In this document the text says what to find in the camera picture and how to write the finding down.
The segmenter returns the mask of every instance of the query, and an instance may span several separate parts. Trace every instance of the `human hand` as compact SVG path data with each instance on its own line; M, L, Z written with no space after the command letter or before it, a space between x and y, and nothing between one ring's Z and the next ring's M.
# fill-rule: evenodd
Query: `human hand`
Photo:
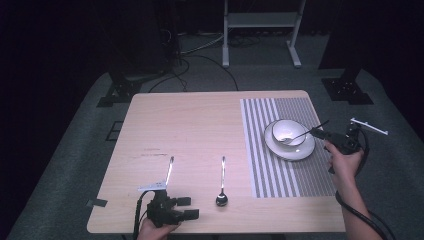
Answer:
M340 191L342 188L351 187L355 184L355 175L361 163L364 151L361 149L350 155L343 155L332 143L324 141L325 147L331 153L329 160L330 166L333 167L335 174L333 175L333 183Z
M167 225L157 228L152 220L145 218L141 224L140 232L137 240L166 240L170 232L174 231L181 225Z

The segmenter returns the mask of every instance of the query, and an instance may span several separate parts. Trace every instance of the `black tape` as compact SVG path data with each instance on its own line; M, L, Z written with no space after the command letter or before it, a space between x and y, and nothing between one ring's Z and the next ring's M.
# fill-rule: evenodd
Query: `black tape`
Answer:
M87 207L93 207L93 206L106 207L106 204L107 204L107 201L103 199L94 199L94 200L89 199L87 201L86 206Z

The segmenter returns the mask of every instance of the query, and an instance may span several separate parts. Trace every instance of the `shelf leg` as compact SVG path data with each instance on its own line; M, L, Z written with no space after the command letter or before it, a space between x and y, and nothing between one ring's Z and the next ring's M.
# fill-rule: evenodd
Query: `shelf leg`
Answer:
M300 3L299 11L297 12L293 34L291 40L287 41L287 47L290 52L290 56L293 60L293 65L295 68L300 68L302 64L300 63L299 56L297 55L294 45L296 44L297 34L299 33L300 23L302 22L303 10L305 9L306 0L302 0Z
M224 43L222 44L222 66L230 66L230 56L228 53L228 0L224 3Z

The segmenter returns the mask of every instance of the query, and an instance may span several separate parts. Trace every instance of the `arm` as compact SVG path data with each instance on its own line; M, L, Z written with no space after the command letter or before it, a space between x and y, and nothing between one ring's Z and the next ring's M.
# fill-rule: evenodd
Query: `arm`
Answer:
M150 219L145 218L141 224L137 240L166 240L168 234L179 226L180 225L163 225L160 228L156 228Z
M325 142L325 147L332 154L329 161L335 172L332 180L341 198L346 204L370 218L370 214L362 200L355 181L356 170L358 169L364 152L361 150L351 155L343 155L328 141ZM348 239L381 239L371 227L357 216L344 208L342 208L342 213Z

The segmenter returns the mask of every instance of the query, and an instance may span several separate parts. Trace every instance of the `white shelf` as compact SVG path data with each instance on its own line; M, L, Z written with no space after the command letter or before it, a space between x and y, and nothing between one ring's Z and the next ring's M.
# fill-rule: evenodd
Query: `white shelf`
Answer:
M228 27L294 27L296 16L296 12L228 13Z
M302 66L294 47L306 0L300 0L298 12L270 12L270 13L229 13L228 0L224 3L224 43L222 44L222 66L230 66L228 48L228 29L230 28L261 28L261 27L291 27L293 33L287 41L287 48L295 68Z

